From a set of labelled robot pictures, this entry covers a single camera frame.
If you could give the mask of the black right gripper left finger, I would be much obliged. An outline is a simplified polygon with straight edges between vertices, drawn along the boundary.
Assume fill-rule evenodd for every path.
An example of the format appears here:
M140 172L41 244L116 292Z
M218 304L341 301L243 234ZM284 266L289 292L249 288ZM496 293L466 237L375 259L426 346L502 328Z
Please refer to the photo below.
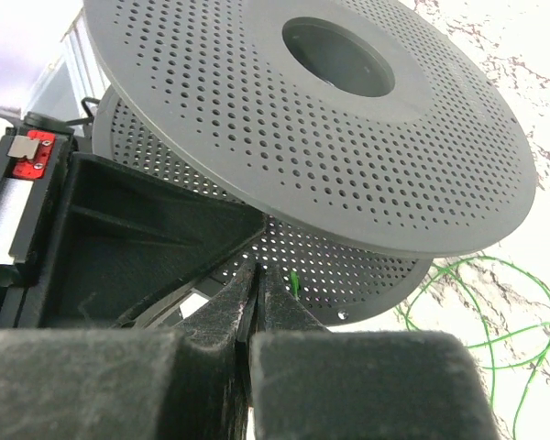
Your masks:
M257 269L172 328L0 330L0 439L241 439Z

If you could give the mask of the black cable spool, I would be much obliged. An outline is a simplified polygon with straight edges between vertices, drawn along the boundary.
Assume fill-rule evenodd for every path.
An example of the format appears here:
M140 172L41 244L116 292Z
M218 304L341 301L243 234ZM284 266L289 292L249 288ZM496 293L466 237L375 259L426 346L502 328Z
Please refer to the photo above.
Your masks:
M487 248L533 206L526 136L485 74L398 1L87 1L125 118L115 145L166 147L269 216L247 252L298 275L328 325L380 314L435 258Z

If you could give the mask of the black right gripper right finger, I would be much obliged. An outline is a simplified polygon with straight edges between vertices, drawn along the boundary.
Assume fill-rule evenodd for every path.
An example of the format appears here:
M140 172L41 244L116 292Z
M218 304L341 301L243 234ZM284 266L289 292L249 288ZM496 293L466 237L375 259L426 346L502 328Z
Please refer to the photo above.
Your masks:
M249 347L258 439L495 439L476 364L435 331L335 333L271 267Z

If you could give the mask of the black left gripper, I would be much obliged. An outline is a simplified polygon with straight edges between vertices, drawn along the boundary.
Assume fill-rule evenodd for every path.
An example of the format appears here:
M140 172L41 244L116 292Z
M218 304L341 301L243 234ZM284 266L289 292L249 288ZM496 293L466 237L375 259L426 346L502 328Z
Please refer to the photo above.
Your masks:
M34 112L0 138L0 327L129 325L265 228L251 206L76 153L50 230L75 149L68 123Z

